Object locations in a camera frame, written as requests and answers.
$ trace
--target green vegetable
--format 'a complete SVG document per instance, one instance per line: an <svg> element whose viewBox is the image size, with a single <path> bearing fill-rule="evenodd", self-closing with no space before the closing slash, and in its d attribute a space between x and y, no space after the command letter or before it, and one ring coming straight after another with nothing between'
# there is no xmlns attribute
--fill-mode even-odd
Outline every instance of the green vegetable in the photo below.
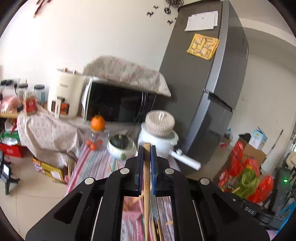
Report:
<svg viewBox="0 0 296 241"><path fill-rule="evenodd" d="M109 141L113 146L122 150L126 149L129 143L128 137L125 135L115 135Z"/></svg>
<svg viewBox="0 0 296 241"><path fill-rule="evenodd" d="M240 189L236 191L235 194L244 199L247 199L249 195L256 191L260 181L254 170L248 168L242 171L237 180L238 183L235 187Z"/></svg>

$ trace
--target light blue box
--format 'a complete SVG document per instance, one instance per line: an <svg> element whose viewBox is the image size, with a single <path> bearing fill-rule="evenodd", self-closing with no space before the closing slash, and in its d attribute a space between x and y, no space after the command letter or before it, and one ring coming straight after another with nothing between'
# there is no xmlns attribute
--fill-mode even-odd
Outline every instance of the light blue box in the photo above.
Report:
<svg viewBox="0 0 296 241"><path fill-rule="evenodd" d="M262 150L266 141L267 141L266 134L258 127L258 129L252 132L252 136L249 141L249 144L252 147L256 148L257 150Z"/></svg>

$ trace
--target red box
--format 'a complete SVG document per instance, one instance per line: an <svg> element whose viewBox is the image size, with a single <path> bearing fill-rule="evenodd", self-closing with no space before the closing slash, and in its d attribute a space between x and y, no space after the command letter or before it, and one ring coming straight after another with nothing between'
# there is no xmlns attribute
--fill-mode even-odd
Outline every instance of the red box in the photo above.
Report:
<svg viewBox="0 0 296 241"><path fill-rule="evenodd" d="M0 144L0 149L4 152L4 155L15 156L22 158L26 147L24 146L8 146L5 144Z"/></svg>

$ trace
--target red label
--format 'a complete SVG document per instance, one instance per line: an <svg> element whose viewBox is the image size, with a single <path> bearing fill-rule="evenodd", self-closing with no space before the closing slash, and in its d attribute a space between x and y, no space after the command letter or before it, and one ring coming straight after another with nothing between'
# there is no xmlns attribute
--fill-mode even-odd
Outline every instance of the red label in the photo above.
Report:
<svg viewBox="0 0 296 241"><path fill-rule="evenodd" d="M30 113L36 109L36 99L26 100L26 112Z"/></svg>

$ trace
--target woven basket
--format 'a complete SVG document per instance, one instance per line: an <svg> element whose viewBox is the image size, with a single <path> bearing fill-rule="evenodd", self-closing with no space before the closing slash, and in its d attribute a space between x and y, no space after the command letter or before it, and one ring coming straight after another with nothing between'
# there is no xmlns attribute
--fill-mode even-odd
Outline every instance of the woven basket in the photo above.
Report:
<svg viewBox="0 0 296 241"><path fill-rule="evenodd" d="M169 135L175 126L174 117L164 110L152 110L145 118L146 130L153 136L165 137Z"/></svg>

